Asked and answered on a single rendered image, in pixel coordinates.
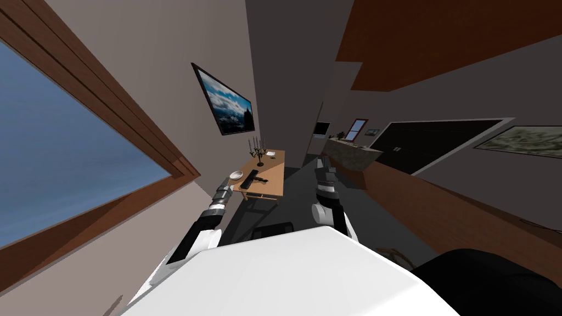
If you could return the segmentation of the large wooden-framed window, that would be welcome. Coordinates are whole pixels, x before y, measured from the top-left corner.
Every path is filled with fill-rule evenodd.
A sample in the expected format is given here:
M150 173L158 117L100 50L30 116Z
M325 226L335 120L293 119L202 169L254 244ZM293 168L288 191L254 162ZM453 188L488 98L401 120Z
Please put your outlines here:
M198 177L46 0L0 0L0 296Z

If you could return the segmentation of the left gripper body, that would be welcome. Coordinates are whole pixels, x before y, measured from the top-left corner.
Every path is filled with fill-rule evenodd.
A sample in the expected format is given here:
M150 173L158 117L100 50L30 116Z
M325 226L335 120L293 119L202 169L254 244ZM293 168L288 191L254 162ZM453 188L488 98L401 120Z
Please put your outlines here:
M216 189L216 193L213 196L213 204L217 205L226 205L228 204L228 201L230 199L230 197L232 196L233 190L232 190L232 185L220 185L217 189Z

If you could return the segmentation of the stone-topped counter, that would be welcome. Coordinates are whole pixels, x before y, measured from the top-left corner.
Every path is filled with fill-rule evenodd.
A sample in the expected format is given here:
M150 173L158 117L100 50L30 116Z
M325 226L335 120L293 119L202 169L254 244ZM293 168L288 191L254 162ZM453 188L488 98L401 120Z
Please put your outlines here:
M322 153L351 171L364 171L383 154L380 150L360 147L337 138L329 138Z

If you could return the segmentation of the small red-framed window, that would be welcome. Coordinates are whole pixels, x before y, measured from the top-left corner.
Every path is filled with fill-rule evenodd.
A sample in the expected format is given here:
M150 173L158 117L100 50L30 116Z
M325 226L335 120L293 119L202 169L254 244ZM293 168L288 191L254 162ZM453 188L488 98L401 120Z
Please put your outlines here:
M345 140L354 142L367 122L368 119L355 119L353 125L351 126L345 137Z

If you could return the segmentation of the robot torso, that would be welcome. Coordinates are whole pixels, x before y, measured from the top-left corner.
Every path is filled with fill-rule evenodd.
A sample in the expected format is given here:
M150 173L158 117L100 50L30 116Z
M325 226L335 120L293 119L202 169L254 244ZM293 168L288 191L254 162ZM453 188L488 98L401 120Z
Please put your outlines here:
M331 227L196 254L120 316L459 316L406 269Z

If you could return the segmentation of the black keyboard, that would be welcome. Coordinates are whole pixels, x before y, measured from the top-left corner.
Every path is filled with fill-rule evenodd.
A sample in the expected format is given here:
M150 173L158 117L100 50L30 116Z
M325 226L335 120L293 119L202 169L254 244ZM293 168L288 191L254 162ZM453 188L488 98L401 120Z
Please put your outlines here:
M257 169L253 169L249 175L247 176L247 178L244 179L244 181L241 183L241 185L239 186L240 189L244 189L247 190L249 189L250 185L252 184L252 182L254 181L255 177L258 174L258 170Z

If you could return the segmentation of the framed cloudy sky picture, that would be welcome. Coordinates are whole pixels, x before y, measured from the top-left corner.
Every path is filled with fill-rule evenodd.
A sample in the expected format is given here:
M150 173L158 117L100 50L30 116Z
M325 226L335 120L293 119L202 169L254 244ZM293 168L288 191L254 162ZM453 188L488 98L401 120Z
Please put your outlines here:
M255 131L250 100L244 98L207 71L191 63L199 85L223 136Z

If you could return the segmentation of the framed green landscape picture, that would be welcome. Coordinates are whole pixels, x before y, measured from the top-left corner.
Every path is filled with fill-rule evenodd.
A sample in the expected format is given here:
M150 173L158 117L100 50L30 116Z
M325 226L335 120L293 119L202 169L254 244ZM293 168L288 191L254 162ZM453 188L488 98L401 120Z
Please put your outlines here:
M562 126L512 126L475 149L562 159Z

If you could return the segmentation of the black candelabra with candles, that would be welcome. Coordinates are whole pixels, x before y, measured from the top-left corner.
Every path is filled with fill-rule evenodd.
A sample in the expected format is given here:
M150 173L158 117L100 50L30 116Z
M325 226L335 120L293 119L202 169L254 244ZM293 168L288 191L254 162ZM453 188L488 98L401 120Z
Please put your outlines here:
M261 161L262 157L266 154L265 140L260 137L252 137L252 141L248 140L250 147L250 155L252 158L258 158L258 167L262 167L264 163Z

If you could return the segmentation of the black double door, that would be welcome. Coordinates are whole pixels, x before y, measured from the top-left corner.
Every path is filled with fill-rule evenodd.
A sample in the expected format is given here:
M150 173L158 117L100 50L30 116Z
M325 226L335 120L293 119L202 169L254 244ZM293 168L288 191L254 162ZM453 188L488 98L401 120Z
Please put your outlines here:
M505 117L390 122L370 148L382 152L376 162L416 175L483 140L512 120L512 117Z

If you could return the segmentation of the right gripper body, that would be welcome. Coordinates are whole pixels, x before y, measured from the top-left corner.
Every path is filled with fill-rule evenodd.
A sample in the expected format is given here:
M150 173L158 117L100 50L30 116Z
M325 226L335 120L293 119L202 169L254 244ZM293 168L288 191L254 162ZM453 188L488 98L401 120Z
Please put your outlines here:
M314 169L319 188L334 188L338 181L335 167L320 167Z

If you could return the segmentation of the light wooden table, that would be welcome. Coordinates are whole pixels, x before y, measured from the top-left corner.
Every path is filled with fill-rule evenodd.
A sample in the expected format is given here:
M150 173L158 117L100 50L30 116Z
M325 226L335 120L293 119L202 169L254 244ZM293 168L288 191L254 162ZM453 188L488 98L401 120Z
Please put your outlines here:
M262 157L261 161L264 165L261 167L257 165L257 157L252 157L245 163L245 165L240 168L240 172L243 175L237 180L231 179L229 181L229 185L233 187L233 191L239 191L245 200L248 198L257 198L279 202L283 197L285 151L273 150L273 152L273 156L264 155ZM262 182L254 180L249 186L249 189L243 189L241 187L242 182L254 169L258 171L257 177L268 181Z

